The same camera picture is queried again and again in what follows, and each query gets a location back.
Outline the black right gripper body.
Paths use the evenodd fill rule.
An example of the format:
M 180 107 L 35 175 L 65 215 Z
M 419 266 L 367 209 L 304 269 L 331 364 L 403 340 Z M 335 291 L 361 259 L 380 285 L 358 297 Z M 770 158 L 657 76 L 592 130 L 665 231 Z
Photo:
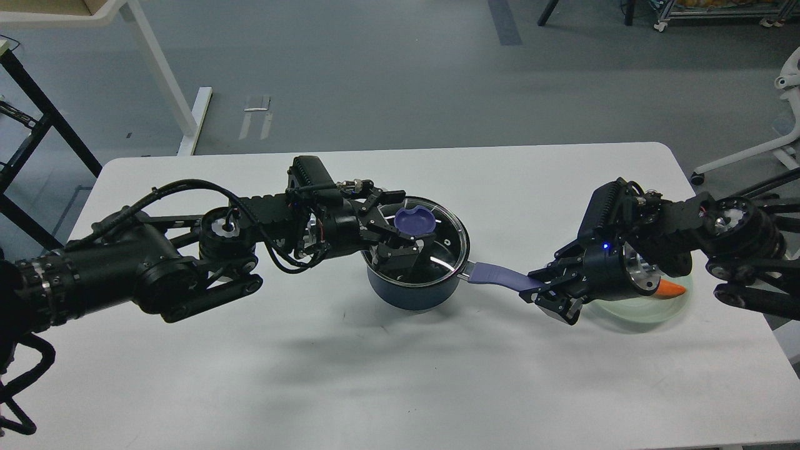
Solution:
M 628 242 L 579 242 L 583 250 L 580 297 L 619 301 L 656 293 L 662 273 Z

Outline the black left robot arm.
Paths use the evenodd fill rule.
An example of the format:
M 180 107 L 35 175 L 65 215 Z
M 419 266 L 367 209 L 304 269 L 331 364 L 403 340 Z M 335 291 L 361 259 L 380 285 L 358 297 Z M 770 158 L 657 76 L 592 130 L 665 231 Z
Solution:
M 132 302 L 169 324 L 255 293 L 262 243 L 275 266 L 303 273 L 323 260 L 369 253 L 379 268 L 408 271 L 434 241 L 437 222 L 408 208 L 406 192 L 369 180 L 289 180 L 274 196 L 238 197 L 215 183 L 184 179 L 155 187 L 92 225 L 85 238 L 43 256 L 2 262 L 2 373 L 17 346 L 40 361 L 2 383 L 2 431 L 36 432 L 14 397 L 53 364 L 42 331 Z

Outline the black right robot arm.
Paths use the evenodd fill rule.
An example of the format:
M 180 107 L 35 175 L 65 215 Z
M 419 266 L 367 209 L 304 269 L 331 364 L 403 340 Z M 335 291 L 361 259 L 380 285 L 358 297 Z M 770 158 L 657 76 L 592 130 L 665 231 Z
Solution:
M 721 282 L 717 300 L 798 320 L 798 260 L 786 258 L 785 238 L 798 233 L 798 199 L 768 194 L 797 177 L 792 170 L 734 196 L 684 201 L 621 177 L 608 182 L 592 192 L 576 239 L 528 274 L 520 297 L 573 325 L 584 304 L 653 296 L 664 276 L 688 276 L 700 251 Z

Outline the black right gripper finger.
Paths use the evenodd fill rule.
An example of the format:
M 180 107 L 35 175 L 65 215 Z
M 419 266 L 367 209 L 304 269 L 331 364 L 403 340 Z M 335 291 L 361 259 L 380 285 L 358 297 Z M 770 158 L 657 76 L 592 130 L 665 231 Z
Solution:
M 554 260 L 546 267 L 528 273 L 535 281 L 531 289 L 589 289 L 588 274 L 584 267 L 588 246 L 575 239 L 555 251 Z
M 544 284 L 524 289 L 518 296 L 528 304 L 537 305 L 549 317 L 573 326 L 577 323 L 583 304 L 588 298 L 588 288 Z

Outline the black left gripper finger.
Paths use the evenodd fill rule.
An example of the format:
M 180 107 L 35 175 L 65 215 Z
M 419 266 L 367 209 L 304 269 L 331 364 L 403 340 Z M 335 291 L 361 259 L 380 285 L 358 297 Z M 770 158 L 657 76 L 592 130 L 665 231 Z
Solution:
M 357 223 L 360 227 L 392 227 L 383 214 L 383 207 L 402 205 L 406 198 L 404 190 L 384 190 L 364 187 L 357 192 Z
M 417 276 L 429 261 L 435 239 L 434 232 L 407 238 L 392 235 L 369 245 L 362 258 L 380 276 Z

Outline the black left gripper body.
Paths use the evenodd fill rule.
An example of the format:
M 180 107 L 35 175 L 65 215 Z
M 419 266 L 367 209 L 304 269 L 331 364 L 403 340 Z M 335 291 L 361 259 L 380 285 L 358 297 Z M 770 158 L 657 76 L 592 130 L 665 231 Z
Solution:
M 317 220 L 317 243 L 311 246 L 315 258 L 338 258 L 367 251 L 378 244 L 378 234 L 362 223 L 363 202 L 338 199 L 317 202 L 309 210 Z

